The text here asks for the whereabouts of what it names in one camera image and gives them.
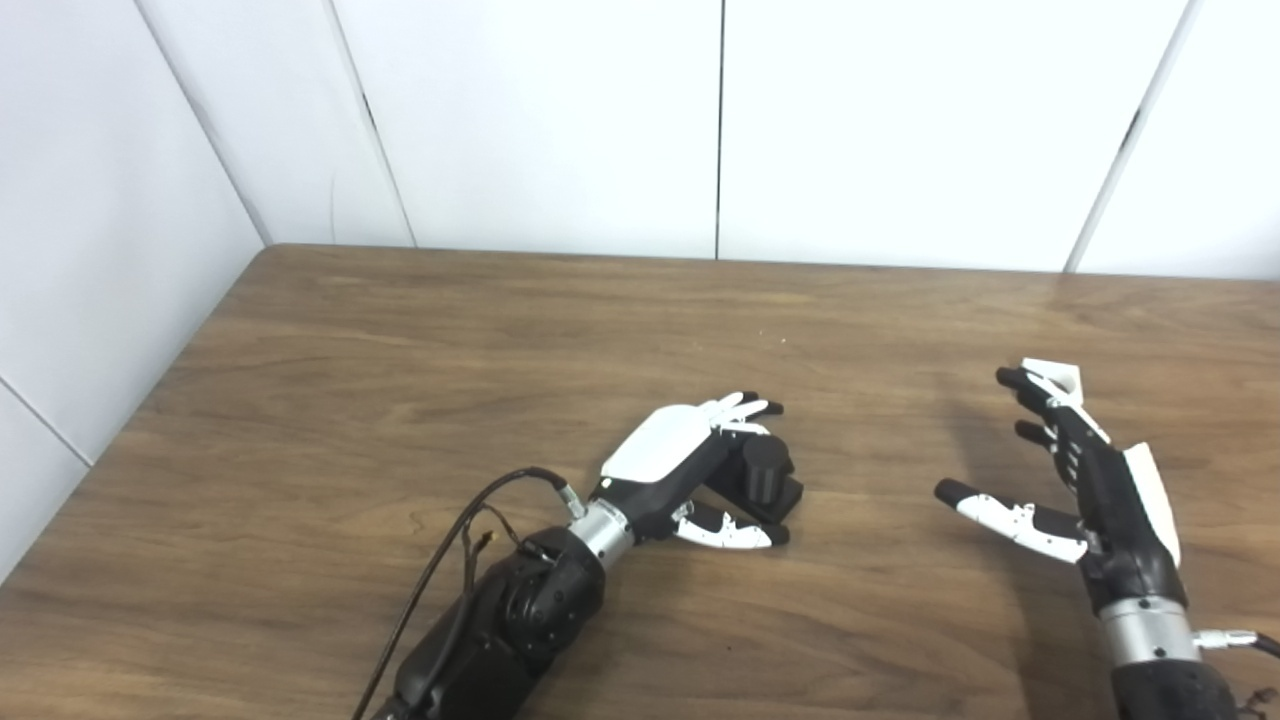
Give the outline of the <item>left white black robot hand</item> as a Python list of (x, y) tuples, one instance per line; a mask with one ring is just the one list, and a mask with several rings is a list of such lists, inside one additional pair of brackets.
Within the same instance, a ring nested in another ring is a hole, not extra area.
[(658, 407), (604, 461), (570, 529), (608, 561), (672, 537), (717, 550), (786, 546), (804, 487), (788, 446), (762, 424), (783, 411), (742, 391)]

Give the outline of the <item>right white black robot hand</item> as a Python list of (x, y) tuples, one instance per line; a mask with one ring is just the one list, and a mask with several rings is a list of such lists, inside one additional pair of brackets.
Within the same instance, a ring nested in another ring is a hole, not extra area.
[(1112, 442), (1084, 407), (1075, 365), (1028, 357), (998, 368), (995, 379), (1038, 416), (1016, 421), (1015, 432), (1051, 456), (1076, 511), (1019, 503), (952, 478), (937, 483), (936, 498), (1014, 544), (1075, 566), (1093, 612), (1143, 598), (1187, 609), (1176, 523), (1149, 446)]

